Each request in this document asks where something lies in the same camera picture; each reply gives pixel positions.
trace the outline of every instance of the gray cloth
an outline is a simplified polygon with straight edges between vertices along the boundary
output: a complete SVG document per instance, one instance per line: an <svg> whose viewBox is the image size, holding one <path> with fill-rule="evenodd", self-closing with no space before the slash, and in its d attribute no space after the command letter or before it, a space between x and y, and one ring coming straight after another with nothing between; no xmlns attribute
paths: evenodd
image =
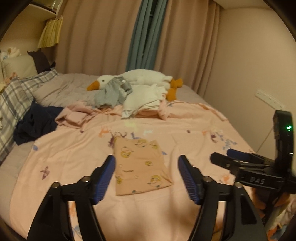
<svg viewBox="0 0 296 241"><path fill-rule="evenodd" d="M131 85L122 77L115 77L106 84L105 89L97 91L94 96L95 106L110 106L123 104L127 95L132 92Z"/></svg>

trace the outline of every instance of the blue gripper pad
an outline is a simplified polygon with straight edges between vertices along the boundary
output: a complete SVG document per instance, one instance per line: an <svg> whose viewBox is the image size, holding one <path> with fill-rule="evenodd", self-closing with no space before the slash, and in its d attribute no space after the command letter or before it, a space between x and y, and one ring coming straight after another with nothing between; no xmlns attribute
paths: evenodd
<svg viewBox="0 0 296 241"><path fill-rule="evenodd" d="M101 167L96 168L91 175L91 178L94 181L93 201L95 205L104 199L111 177L115 171L115 163L115 157L109 155L104 164Z"/></svg>
<svg viewBox="0 0 296 241"><path fill-rule="evenodd" d="M200 205L205 192L202 184L203 175L198 168L191 166L185 155L179 157L178 168L190 199L196 205Z"/></svg>
<svg viewBox="0 0 296 241"><path fill-rule="evenodd" d="M250 155L246 152L241 152L234 149L228 149L227 150L227 156L239 160L239 161L250 161Z"/></svg>

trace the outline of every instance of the teal curtain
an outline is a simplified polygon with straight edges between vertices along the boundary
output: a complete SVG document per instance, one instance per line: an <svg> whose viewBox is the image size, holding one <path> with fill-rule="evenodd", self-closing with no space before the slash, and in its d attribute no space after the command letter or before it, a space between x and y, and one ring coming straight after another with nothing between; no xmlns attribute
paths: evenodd
<svg viewBox="0 0 296 241"><path fill-rule="evenodd" d="M150 19L155 0L142 0L136 19L128 54L126 71L153 69L168 0L158 0Z"/></svg>

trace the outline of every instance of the white wall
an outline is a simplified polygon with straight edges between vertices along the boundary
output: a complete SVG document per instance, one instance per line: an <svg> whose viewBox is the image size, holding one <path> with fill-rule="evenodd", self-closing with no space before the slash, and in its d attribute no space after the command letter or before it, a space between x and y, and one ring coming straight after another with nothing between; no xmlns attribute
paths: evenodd
<svg viewBox="0 0 296 241"><path fill-rule="evenodd" d="M6 51L9 47L19 48L23 55L27 51L36 51L44 26L45 22L20 13L1 40L1 51Z"/></svg>
<svg viewBox="0 0 296 241"><path fill-rule="evenodd" d="M255 151L274 158L274 110L255 97L257 89L286 105L296 123L296 42L272 10L223 9L205 100Z"/></svg>

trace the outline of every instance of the white pillow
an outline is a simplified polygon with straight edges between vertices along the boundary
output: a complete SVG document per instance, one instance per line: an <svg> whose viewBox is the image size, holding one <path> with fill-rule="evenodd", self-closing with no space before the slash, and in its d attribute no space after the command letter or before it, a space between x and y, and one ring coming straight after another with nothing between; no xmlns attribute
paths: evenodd
<svg viewBox="0 0 296 241"><path fill-rule="evenodd" d="M1 62L1 65L4 78L9 78L13 72L16 72L20 79L37 75L34 60L30 55L6 58Z"/></svg>

